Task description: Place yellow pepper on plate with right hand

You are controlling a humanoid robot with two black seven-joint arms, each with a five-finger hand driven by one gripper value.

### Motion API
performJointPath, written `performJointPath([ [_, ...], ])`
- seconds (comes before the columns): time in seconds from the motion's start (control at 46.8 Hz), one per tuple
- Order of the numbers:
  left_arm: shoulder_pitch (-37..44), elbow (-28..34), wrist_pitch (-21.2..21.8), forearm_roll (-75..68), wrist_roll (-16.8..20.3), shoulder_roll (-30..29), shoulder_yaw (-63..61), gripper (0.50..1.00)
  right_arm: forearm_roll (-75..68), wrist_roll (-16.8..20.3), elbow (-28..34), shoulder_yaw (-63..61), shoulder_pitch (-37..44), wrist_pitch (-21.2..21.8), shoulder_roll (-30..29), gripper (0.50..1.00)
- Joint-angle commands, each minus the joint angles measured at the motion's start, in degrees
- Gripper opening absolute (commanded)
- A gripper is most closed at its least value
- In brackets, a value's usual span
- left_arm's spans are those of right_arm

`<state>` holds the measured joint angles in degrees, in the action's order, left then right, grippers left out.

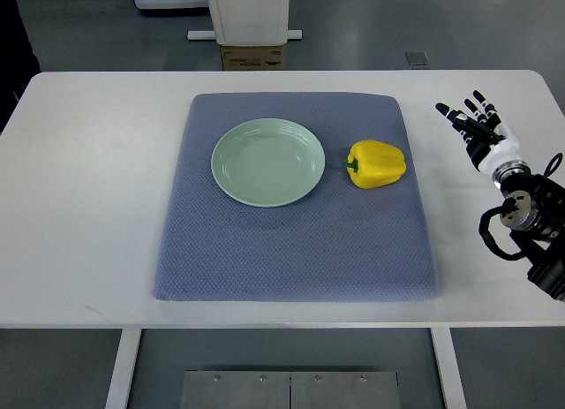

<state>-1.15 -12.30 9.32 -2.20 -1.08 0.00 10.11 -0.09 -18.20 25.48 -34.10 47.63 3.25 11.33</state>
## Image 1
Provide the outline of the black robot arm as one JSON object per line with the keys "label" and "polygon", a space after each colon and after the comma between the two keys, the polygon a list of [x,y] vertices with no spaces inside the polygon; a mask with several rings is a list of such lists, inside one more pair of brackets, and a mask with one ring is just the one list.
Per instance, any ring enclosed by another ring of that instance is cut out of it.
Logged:
{"label": "black robot arm", "polygon": [[[564,300],[564,187],[550,176],[560,167],[563,154],[556,154],[542,174],[532,174],[522,161],[503,163],[493,171],[494,183],[504,202],[485,212],[478,233],[486,247],[505,261],[527,259],[527,279],[552,299]],[[489,230],[498,217],[509,229],[519,251],[501,249]]]}

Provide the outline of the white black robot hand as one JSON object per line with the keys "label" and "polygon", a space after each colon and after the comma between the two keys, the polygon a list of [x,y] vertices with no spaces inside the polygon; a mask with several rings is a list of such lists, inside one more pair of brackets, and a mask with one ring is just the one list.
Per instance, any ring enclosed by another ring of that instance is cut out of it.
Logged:
{"label": "white black robot hand", "polygon": [[504,163],[520,160],[520,144],[509,122],[499,114],[494,105],[478,90],[472,95],[473,101],[464,100],[470,115],[462,110],[452,109],[442,102],[436,103],[435,109],[461,136],[474,168],[492,176]]}

